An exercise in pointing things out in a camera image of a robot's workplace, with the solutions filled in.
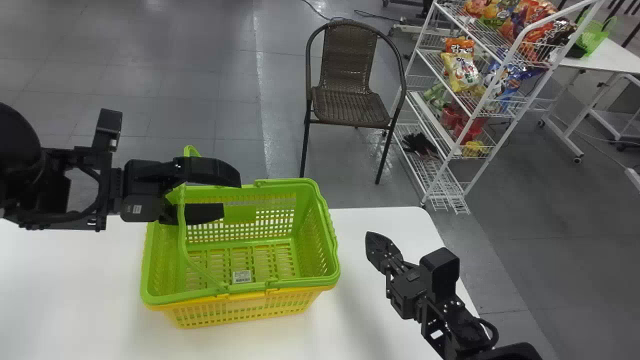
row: wicker chair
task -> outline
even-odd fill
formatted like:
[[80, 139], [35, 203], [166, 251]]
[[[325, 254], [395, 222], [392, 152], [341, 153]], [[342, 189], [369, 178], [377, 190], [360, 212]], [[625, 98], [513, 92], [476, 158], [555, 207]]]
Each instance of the wicker chair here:
[[[324, 46], [320, 82], [311, 87], [311, 44], [324, 31]], [[393, 118], [387, 113], [380, 96], [369, 88], [371, 65], [378, 37], [382, 38], [396, 54], [398, 73], [402, 85], [401, 96]], [[331, 21], [315, 30], [307, 42], [307, 112], [305, 114], [305, 138], [302, 147], [300, 177], [305, 175], [309, 125], [329, 124], [384, 129], [387, 133], [385, 149], [376, 176], [380, 182], [389, 145], [400, 109], [406, 95], [406, 82], [400, 52], [391, 40], [369, 25], [353, 20]], [[311, 105], [317, 120], [311, 119]]]

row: tabletop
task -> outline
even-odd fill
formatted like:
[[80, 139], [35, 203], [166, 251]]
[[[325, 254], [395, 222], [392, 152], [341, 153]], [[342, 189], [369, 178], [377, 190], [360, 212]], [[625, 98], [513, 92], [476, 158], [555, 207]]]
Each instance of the tabletop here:
[[[25, 231], [0, 219], [0, 347], [6, 359], [439, 359], [385, 297], [364, 237], [391, 238], [413, 263], [443, 246], [420, 208], [332, 209], [342, 273], [306, 313], [176, 329], [140, 300], [145, 224]], [[461, 281], [458, 296], [477, 311]]]
[[593, 54], [581, 59], [565, 57], [560, 61], [562, 67], [575, 69], [620, 72], [623, 74], [640, 74], [640, 58], [610, 38], [593, 51]]

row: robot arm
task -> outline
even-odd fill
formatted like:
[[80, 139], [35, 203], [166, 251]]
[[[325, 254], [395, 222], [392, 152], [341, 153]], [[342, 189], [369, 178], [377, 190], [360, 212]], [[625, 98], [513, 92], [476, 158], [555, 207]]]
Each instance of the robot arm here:
[[[176, 207], [166, 194], [194, 183], [240, 187], [240, 173], [210, 158], [178, 157], [172, 161], [129, 160], [112, 168], [122, 113], [102, 109], [91, 147], [43, 149], [29, 122], [0, 103], [0, 218], [26, 229], [101, 231], [106, 216], [119, 213], [128, 222], [177, 224]], [[98, 195], [82, 211], [67, 212], [71, 180], [78, 168], [98, 182]], [[203, 224], [224, 217], [222, 204], [186, 204], [186, 222]]]
[[[541, 360], [528, 343], [493, 348], [498, 329], [476, 318], [456, 295], [460, 259], [442, 247], [415, 265], [391, 239], [368, 232], [367, 259], [387, 278], [387, 298], [402, 319], [421, 324], [422, 337], [444, 360]], [[483, 328], [491, 332], [489, 338]]]

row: sticker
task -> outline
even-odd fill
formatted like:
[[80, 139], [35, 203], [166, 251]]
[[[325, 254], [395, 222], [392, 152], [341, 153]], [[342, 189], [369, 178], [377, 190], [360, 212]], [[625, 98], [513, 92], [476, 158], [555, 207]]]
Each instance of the sticker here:
[[234, 284], [251, 282], [251, 270], [234, 271]]

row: wire basket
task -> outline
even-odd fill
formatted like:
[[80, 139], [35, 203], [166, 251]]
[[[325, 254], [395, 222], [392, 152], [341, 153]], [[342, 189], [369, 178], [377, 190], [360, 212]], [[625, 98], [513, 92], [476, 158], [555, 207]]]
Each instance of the wire basket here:
[[[187, 146], [184, 155], [199, 153]], [[299, 313], [338, 281], [335, 233], [311, 179], [183, 184], [167, 198], [179, 225], [148, 225], [140, 294], [178, 327]], [[186, 225], [187, 203], [222, 203], [225, 217]]]
[[[580, 19], [578, 20], [578, 26], [580, 26], [587, 13], [588, 12], [584, 12], [584, 16], [580, 16]], [[591, 55], [591, 53], [593, 53], [593, 51], [604, 41], [604, 39], [609, 37], [609, 32], [616, 24], [616, 21], [616, 17], [611, 17], [605, 20], [604, 23], [596, 20], [591, 20], [589, 24], [587, 24], [587, 26], [584, 28], [584, 32], [582, 32], [578, 40], [575, 41], [575, 45], [585, 51], [584, 56]]]

